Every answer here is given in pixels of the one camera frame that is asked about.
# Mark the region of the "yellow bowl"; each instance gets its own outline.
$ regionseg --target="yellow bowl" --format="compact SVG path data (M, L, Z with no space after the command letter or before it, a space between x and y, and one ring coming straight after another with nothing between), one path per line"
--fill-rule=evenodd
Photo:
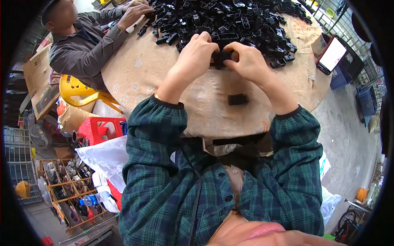
M332 9L326 9L326 10L325 10L325 13L326 13L328 16L330 16L331 18L333 18L334 15L335 15L335 13L334 13L334 11L333 11Z

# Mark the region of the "red plastic stool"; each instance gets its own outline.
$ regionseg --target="red plastic stool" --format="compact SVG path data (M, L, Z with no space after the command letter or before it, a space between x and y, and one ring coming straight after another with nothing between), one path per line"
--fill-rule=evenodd
M97 126L97 123L104 122L100 126ZM112 117L89 117L85 120L85 122L79 127L78 132L76 133L77 137L83 137L89 141L89 146L100 144L107 140L101 139L101 136L107 135L108 127L105 125L109 122L112 122L115 127L116 137L123 136L121 121L126 122L126 118L112 118Z

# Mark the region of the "gold necklace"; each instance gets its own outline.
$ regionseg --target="gold necklace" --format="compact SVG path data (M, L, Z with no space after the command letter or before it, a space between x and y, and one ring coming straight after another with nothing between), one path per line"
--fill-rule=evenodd
M211 239L209 239L208 244L211 243L212 239L214 239L214 237L216 236L216 234L218 233L218 231L220 231L220 229L222 228L222 226L231 218L233 217L236 213L238 213L238 211L233 211L232 215L225 221L223 221L223 223L219 226L219 228L215 231L215 233L212 235Z

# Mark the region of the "green plaid shirt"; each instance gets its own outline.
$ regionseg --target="green plaid shirt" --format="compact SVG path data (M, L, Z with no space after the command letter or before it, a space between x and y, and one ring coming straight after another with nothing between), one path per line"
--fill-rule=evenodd
M182 103L153 96L130 115L119 217L125 245L187 244L199 181L183 154L176 164L170 160L187 122ZM247 220L323 235L319 132L319 122L301 107L273 119L273 160L256 158L253 170L245 170L238 209ZM202 150L200 138L185 139L182 147L202 177L193 245L205 245L234 206L230 181L219 160Z

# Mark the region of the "phone screen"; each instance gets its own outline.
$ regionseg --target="phone screen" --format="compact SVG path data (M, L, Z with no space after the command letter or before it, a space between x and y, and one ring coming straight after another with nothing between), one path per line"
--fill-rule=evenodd
M325 66L328 71L332 71L345 53L346 48L334 37L319 62L321 65Z

